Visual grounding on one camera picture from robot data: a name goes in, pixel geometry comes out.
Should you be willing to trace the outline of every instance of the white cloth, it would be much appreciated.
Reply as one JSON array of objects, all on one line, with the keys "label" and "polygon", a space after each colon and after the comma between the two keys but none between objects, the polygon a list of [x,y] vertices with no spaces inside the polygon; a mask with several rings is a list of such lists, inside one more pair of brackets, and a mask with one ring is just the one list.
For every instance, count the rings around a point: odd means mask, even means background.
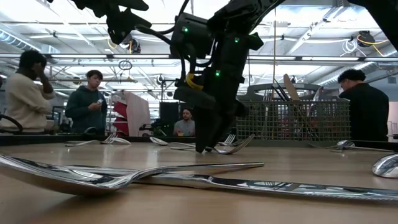
[{"label": "white cloth", "polygon": [[[14,118],[24,128],[24,132],[42,132],[47,125],[45,115],[51,113],[52,105],[48,100],[55,93],[44,93],[43,86],[35,84],[30,78],[15,73],[7,79],[5,115]],[[16,131],[15,124],[6,119],[0,120],[0,128]]]}]

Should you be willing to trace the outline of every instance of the black equipment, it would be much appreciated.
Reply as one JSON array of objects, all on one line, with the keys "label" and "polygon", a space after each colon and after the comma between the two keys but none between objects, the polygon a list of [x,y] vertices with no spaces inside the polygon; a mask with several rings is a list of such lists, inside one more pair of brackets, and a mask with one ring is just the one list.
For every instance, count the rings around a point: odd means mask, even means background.
[{"label": "black equipment", "polygon": [[[157,32],[151,23],[133,14],[131,9],[146,11],[143,0],[72,0],[77,8],[88,7],[95,16],[107,16],[108,33],[115,44],[120,44],[132,30],[154,35],[170,45],[172,57],[182,61],[180,79],[176,82],[174,98],[194,105],[196,121],[196,150],[203,152],[213,147],[235,116],[244,116],[247,111],[236,100],[240,83],[244,82],[242,72],[249,49],[257,50],[263,42],[258,34],[249,33],[264,16],[283,3],[284,0],[231,0],[215,15],[206,20],[183,13],[189,0],[185,0],[175,26]],[[384,31],[391,43],[398,49],[398,32],[391,18],[397,14],[397,1],[393,0],[348,0],[364,6]],[[127,7],[123,12],[118,6]],[[172,39],[164,34],[173,32]],[[197,63],[211,53],[207,63]],[[190,62],[188,75],[185,59]],[[195,71],[196,67],[205,68]]]}]

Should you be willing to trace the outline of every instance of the table surface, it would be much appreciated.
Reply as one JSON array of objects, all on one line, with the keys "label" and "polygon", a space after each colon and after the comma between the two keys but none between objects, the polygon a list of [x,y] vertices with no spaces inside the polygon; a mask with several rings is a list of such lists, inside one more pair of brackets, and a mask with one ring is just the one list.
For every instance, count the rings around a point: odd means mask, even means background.
[{"label": "table surface", "polygon": [[[0,148],[1,154],[56,165],[143,169],[164,165],[265,162],[217,177],[397,189],[398,180],[371,173],[386,153],[247,147],[237,154],[173,151],[151,143],[131,146],[38,144]],[[398,204],[287,198],[183,187],[131,185],[87,198],[39,189],[0,175],[0,223],[397,223]]]}]

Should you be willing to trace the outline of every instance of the ductwork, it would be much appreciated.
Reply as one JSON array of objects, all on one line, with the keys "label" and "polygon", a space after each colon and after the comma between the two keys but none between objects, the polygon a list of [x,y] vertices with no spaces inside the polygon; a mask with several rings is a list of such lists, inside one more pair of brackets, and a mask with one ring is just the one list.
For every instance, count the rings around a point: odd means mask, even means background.
[{"label": "ductwork", "polygon": [[29,38],[12,31],[10,28],[2,23],[0,23],[0,41],[23,51],[33,49],[41,52],[42,54],[60,53],[60,51],[55,47],[47,44],[33,42]]},{"label": "ductwork", "polygon": [[[381,53],[383,55],[385,55],[386,57],[391,56],[391,57],[396,57],[397,55],[397,50],[394,48],[394,46],[388,45],[387,47],[384,47],[383,49],[381,49]],[[368,57],[379,57],[380,55],[377,52],[371,53],[370,55],[368,55]],[[313,82],[313,84],[316,85],[321,85],[321,86],[326,86],[326,85],[333,85],[337,83],[337,78],[340,74],[342,74],[344,71],[349,70],[349,69],[358,69],[358,70],[362,70],[365,74],[367,73],[371,73],[376,71],[377,69],[377,63],[376,62],[365,62],[365,63],[361,63],[358,65],[355,65],[353,67],[342,67],[339,68],[337,70],[335,70],[334,72],[325,75],[324,77],[322,77],[321,79]]]}]

